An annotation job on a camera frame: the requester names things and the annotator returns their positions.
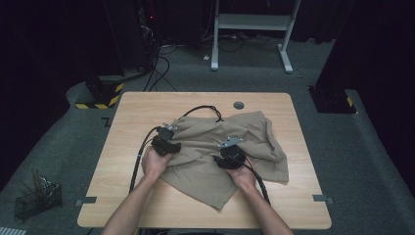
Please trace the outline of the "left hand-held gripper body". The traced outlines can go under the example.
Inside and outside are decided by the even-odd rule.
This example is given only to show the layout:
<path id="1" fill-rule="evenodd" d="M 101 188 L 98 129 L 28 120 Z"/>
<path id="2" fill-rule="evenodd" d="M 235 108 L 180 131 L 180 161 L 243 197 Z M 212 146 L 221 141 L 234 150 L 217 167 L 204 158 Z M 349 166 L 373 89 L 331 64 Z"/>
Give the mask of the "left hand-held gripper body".
<path id="1" fill-rule="evenodd" d="M 160 156 L 164 157 L 167 155 L 163 150 L 164 144 L 167 142 L 171 143 L 170 140 L 173 138 L 176 129 L 176 126 L 167 123 L 163 127 L 158 126 L 156 128 L 158 134 L 153 138 L 151 145 Z"/>

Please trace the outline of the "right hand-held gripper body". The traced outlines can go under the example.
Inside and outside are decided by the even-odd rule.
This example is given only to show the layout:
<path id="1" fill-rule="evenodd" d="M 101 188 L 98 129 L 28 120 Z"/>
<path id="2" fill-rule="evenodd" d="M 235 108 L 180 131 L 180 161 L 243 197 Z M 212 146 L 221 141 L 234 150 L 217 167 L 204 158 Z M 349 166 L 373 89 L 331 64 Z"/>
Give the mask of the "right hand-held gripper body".
<path id="1" fill-rule="evenodd" d="M 240 137 L 228 137 L 224 142 L 218 145 L 218 156 L 229 163 L 227 169 L 237 169 L 244 164 L 246 153 L 239 147 L 239 144 L 242 142 L 243 139 Z"/>

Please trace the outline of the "khaki shorts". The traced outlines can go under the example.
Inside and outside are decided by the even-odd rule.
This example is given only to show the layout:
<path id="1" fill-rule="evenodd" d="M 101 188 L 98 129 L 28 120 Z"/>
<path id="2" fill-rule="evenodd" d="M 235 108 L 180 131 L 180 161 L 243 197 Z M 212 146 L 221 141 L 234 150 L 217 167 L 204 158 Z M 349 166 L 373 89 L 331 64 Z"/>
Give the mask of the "khaki shorts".
<path id="1" fill-rule="evenodd" d="M 229 174 L 214 161 L 219 145 L 229 137 L 240 138 L 238 146 L 254 164 L 262 179 L 289 180 L 287 156 L 274 137 L 272 121 L 263 112 L 231 117 L 181 117 L 172 141 L 181 145 L 161 179 L 204 204 L 220 210 L 237 190 Z"/>

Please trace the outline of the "person's left hand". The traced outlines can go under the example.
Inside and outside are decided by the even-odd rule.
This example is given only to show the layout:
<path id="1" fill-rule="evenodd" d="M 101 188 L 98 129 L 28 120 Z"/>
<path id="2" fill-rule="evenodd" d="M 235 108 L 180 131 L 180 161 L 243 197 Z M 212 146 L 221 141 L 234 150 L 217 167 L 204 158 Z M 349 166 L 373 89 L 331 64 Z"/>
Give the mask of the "person's left hand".
<path id="1" fill-rule="evenodd" d="M 166 154 L 162 157 L 154 147 L 148 147 L 142 160 L 144 178 L 146 180 L 156 181 L 164 173 L 171 158 L 171 154 Z"/>

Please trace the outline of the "person's right hand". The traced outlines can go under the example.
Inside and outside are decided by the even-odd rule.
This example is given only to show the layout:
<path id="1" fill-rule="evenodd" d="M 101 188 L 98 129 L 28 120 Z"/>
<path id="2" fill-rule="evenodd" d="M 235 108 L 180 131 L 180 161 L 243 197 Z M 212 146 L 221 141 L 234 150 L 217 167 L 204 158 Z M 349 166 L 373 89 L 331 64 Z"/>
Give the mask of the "person's right hand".
<path id="1" fill-rule="evenodd" d="M 256 188 L 254 174 L 245 166 L 241 166 L 237 169 L 226 169 L 226 172 L 230 175 L 237 187 L 244 192 Z"/>

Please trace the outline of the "yellow black striped stand base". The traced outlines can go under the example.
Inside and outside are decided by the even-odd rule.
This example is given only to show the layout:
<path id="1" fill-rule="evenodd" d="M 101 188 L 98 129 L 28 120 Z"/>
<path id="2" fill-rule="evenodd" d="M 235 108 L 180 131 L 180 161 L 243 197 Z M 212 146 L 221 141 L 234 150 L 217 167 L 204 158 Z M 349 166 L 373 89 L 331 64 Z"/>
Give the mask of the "yellow black striped stand base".
<path id="1" fill-rule="evenodd" d="M 118 101 L 123 85 L 123 82 L 103 81 L 98 76 L 89 77 L 75 101 L 75 106 L 82 110 L 110 109 Z"/>

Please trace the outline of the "grey tape piece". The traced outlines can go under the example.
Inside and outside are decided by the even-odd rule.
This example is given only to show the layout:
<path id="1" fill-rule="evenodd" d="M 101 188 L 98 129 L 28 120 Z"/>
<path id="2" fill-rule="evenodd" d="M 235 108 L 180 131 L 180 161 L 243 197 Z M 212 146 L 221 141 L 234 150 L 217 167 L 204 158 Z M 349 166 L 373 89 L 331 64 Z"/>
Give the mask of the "grey tape piece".
<path id="1" fill-rule="evenodd" d="M 77 199 L 74 203 L 76 207 L 81 207 L 84 204 L 95 204 L 97 197 L 84 197 L 83 199 Z"/>
<path id="2" fill-rule="evenodd" d="M 333 198 L 327 197 L 326 195 L 312 195 L 312 198 L 314 202 L 323 202 L 323 203 L 326 203 L 327 205 L 334 204 Z"/>

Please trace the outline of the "wooden sticks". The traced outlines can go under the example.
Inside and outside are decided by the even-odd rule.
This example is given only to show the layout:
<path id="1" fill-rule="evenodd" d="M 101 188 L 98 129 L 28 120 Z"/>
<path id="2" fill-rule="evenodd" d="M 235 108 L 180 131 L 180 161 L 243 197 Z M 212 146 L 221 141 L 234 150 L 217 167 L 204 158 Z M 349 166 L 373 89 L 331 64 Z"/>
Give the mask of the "wooden sticks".
<path id="1" fill-rule="evenodd" d="M 21 181 L 21 190 L 25 195 L 33 193 L 36 197 L 40 197 L 42 189 L 43 184 L 41 183 L 38 169 L 32 168 L 30 170 L 29 178 Z"/>

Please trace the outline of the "white striped floor plate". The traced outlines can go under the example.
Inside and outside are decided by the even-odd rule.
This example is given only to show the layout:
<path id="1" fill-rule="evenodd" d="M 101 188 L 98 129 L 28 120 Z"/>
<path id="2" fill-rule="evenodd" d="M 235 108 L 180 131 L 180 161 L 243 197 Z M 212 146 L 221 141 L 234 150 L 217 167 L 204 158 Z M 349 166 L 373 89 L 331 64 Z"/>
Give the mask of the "white striped floor plate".
<path id="1" fill-rule="evenodd" d="M 25 235 L 26 230 L 0 226 L 0 235 Z"/>

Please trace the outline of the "white metal desk frame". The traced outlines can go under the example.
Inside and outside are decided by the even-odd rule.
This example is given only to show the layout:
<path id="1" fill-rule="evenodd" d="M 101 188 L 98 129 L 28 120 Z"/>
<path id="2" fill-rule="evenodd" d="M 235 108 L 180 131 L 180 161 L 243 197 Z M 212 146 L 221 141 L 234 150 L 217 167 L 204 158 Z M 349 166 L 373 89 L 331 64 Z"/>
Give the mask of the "white metal desk frame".
<path id="1" fill-rule="evenodd" d="M 295 0 L 293 11 L 289 15 L 273 16 L 273 15 L 243 15 L 243 14 L 222 14 L 219 7 L 220 0 L 214 0 L 214 28 L 213 42 L 210 57 L 210 69 L 217 71 L 219 68 L 218 54 L 218 32 L 221 29 L 246 29 L 246 30 L 269 30 L 284 31 L 283 42 L 277 45 L 278 53 L 281 57 L 283 68 L 286 73 L 293 73 L 294 69 L 291 65 L 287 54 L 287 47 L 291 38 L 291 34 L 297 19 L 301 0 Z"/>

